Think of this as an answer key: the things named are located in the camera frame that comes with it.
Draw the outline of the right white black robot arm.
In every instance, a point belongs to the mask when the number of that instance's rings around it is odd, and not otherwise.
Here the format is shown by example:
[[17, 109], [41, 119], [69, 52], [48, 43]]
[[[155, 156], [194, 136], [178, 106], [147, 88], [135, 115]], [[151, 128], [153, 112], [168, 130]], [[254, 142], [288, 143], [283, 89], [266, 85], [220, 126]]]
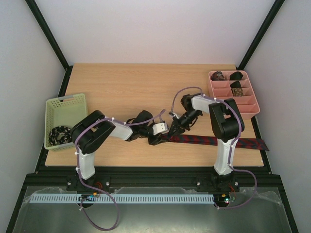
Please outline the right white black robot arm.
[[234, 99], [218, 100], [203, 94], [184, 95], [181, 104], [186, 112], [178, 117], [173, 111], [173, 122], [168, 137], [189, 131], [191, 125], [203, 112], [210, 116], [212, 131], [217, 138], [217, 158], [211, 183], [217, 190], [223, 190], [233, 180], [233, 158], [236, 144], [244, 131], [244, 122]]

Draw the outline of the red navy striped tie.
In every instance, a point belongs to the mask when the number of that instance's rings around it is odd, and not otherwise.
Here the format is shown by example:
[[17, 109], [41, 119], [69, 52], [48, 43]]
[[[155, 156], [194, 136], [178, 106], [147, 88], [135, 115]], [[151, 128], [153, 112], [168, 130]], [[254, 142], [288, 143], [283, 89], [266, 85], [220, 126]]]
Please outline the red navy striped tie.
[[[186, 143], [186, 144], [199, 144], [199, 145], [211, 145], [217, 146], [217, 138], [214, 136], [198, 136], [198, 135], [176, 135], [168, 137], [166, 134], [163, 136], [164, 140], [174, 143]], [[258, 138], [240, 138], [236, 144], [238, 148], [252, 149], [252, 150], [264, 150], [269, 151], [264, 140]]]

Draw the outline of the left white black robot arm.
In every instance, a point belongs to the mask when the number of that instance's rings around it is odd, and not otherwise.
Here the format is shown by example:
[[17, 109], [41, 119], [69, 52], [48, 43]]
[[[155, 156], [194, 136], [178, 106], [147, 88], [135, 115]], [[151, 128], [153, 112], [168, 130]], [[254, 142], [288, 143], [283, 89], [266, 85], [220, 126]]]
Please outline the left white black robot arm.
[[165, 110], [153, 116], [148, 111], [141, 111], [137, 117], [126, 122], [106, 117], [96, 110], [76, 124], [70, 131], [72, 142], [76, 147], [77, 167], [80, 178], [87, 180], [95, 174], [95, 151], [108, 137], [124, 141], [147, 138], [150, 145], [168, 142], [168, 124], [161, 118]]

